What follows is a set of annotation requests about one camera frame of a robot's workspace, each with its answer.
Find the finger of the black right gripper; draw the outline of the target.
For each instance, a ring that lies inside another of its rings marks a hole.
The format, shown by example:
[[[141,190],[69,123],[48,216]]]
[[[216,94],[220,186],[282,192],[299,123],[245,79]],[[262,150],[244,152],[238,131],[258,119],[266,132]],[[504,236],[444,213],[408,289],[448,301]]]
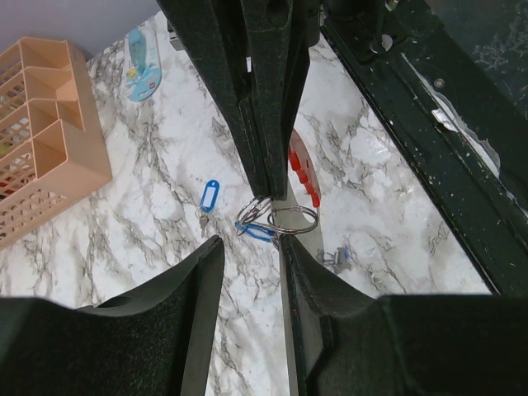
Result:
[[[288,145],[309,67],[303,1],[244,1],[252,60],[252,104],[269,190],[287,195]]]
[[[252,108],[247,34],[240,1],[158,3],[224,117],[255,196],[271,188]]]

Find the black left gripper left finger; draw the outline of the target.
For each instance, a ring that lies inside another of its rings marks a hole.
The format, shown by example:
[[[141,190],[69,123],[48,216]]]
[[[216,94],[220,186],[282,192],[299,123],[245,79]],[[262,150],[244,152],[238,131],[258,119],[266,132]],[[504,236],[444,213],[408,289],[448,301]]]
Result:
[[[2,299],[2,394],[204,394],[223,275],[215,236],[98,306]]]

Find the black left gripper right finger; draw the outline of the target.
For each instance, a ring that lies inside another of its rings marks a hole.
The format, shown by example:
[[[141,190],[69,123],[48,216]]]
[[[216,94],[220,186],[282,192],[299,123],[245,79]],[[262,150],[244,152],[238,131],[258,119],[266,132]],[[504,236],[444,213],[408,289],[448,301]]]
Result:
[[[524,395],[527,302],[491,295],[373,299],[279,239],[293,395]]]

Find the blue key tag with key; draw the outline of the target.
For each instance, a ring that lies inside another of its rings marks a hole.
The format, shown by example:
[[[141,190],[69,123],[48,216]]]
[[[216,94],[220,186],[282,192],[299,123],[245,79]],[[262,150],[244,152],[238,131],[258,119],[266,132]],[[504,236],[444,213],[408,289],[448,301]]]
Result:
[[[205,236],[205,229],[209,223],[209,214],[214,210],[216,201],[218,199],[220,190],[220,183],[211,179],[206,182],[204,190],[202,192],[199,204],[199,225],[200,235],[203,238]]]
[[[247,235],[250,238],[266,243],[271,243],[275,237],[275,232],[272,229],[254,223],[241,224],[235,222],[234,226],[239,235]]]

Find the silver keyring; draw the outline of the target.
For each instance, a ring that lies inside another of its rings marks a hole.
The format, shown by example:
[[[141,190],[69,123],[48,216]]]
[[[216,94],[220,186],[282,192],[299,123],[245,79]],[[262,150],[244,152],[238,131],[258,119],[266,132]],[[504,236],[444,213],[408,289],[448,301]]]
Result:
[[[235,222],[265,226],[278,237],[310,233],[318,227],[319,218],[316,210],[266,197],[250,200],[238,212]]]

